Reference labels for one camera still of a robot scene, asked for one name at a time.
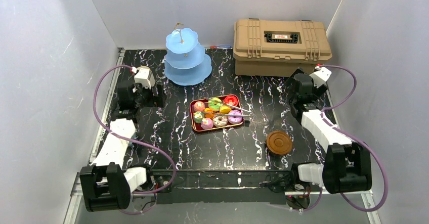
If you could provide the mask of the blue three-tier cake stand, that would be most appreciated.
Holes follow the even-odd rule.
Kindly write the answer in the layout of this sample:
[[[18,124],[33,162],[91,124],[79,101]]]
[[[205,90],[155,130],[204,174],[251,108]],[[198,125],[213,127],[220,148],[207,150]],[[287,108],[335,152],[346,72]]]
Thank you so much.
[[[202,83],[212,72],[211,57],[199,40],[197,32],[177,23],[167,35],[164,74],[173,83],[191,86]]]

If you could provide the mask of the green sugared cake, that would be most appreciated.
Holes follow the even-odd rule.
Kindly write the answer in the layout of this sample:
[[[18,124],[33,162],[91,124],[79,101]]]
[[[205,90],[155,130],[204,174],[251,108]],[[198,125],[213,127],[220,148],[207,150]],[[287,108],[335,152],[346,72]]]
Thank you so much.
[[[193,113],[193,121],[197,124],[200,124],[205,118],[205,114],[202,111],[197,111]]]

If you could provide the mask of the pink sugared cake ball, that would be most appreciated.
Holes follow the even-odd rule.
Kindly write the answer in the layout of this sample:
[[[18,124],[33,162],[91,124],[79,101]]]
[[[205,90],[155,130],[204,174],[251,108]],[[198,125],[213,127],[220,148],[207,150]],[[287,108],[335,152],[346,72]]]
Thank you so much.
[[[201,121],[201,128],[203,130],[209,130],[213,128],[213,120],[211,118],[204,118]]]

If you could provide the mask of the red rectangular tray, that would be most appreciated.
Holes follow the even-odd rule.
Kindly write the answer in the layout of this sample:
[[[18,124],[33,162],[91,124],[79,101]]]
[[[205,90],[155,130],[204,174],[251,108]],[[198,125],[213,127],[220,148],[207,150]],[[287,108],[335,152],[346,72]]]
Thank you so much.
[[[219,99],[221,99],[221,100],[222,100],[222,102],[223,102],[223,99],[224,99],[226,96],[228,96],[228,95],[224,95],[224,96],[215,96],[214,98],[219,98]],[[202,101],[202,102],[204,102],[204,103],[205,103],[206,108],[208,108],[208,99],[198,99],[198,100],[194,100],[194,101],[192,101],[192,102],[190,103],[190,112],[191,112],[191,116],[192,116],[192,118],[191,118],[191,121],[192,121],[192,127],[193,127],[193,129],[194,129],[194,131],[195,131],[195,132],[209,132],[209,131],[215,131],[215,130],[220,130],[220,129],[229,128],[229,127],[236,127],[236,126],[240,126],[240,125],[242,125],[242,124],[243,124],[243,122],[244,122],[244,119],[243,119],[243,120],[242,120],[242,122],[241,122],[241,123],[239,123],[239,124],[230,124],[230,123],[228,123],[226,126],[223,126],[223,127],[215,127],[215,126],[213,126],[213,128],[212,128],[212,129],[209,129],[209,130],[203,130],[203,129],[201,128],[201,124],[197,124],[197,123],[195,123],[195,122],[193,121],[193,113],[195,112],[195,111],[194,111],[194,109],[193,109],[193,105],[194,105],[194,103],[195,103],[195,102],[197,102],[197,101]],[[242,112],[242,117],[243,117],[244,110],[241,110],[241,109],[240,109],[241,105],[240,105],[240,101],[239,101],[239,99],[238,99],[238,105],[237,105],[237,106],[232,106],[232,105],[228,105],[228,106],[230,106],[232,110],[234,110],[234,109],[240,110],[240,111]],[[225,115],[225,116],[228,116],[228,114],[221,114],[221,113],[219,113],[219,112],[214,112],[214,115]]]

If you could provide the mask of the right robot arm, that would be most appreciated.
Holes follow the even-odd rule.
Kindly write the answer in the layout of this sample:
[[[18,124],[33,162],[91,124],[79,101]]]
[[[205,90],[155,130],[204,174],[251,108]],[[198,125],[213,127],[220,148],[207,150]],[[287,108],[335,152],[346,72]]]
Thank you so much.
[[[292,116],[325,151],[322,164],[293,164],[294,181],[318,185],[331,194],[368,191],[372,187],[369,151],[338,132],[337,127],[321,115],[322,108],[317,104],[327,90],[325,83],[330,75],[324,67],[311,74],[297,68],[286,81]]]

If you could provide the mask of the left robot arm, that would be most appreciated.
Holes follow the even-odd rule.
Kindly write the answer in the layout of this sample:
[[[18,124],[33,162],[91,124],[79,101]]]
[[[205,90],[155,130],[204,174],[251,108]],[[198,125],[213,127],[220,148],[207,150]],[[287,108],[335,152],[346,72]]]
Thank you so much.
[[[132,192],[154,187],[152,170],[137,164],[124,170],[123,163],[130,139],[137,132],[139,111],[143,107],[165,106],[163,86],[143,88],[141,83],[121,82],[111,114],[110,129],[102,149],[89,166],[80,173],[80,183],[87,211],[106,211],[128,208]]]

